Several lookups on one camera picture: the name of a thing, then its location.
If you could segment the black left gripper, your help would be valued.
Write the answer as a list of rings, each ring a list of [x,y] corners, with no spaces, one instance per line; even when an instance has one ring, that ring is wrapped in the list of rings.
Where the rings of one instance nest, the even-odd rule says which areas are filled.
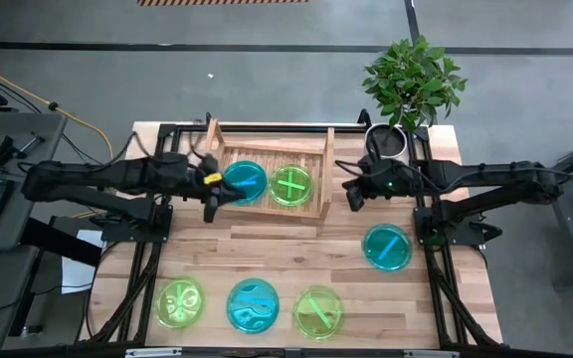
[[[241,200],[239,188],[226,179],[218,169],[217,159],[207,153],[200,163],[193,167],[194,178],[199,189],[199,198],[204,204],[203,219],[212,223],[220,205],[235,203]]]

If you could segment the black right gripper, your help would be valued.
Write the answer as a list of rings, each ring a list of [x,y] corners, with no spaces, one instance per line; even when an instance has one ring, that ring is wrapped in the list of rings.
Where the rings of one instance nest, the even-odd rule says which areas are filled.
[[[343,162],[343,170],[354,176],[353,179],[342,182],[350,210],[358,212],[367,199],[376,199],[377,190],[371,180],[375,174],[374,165],[368,158],[362,158],[357,163]]]

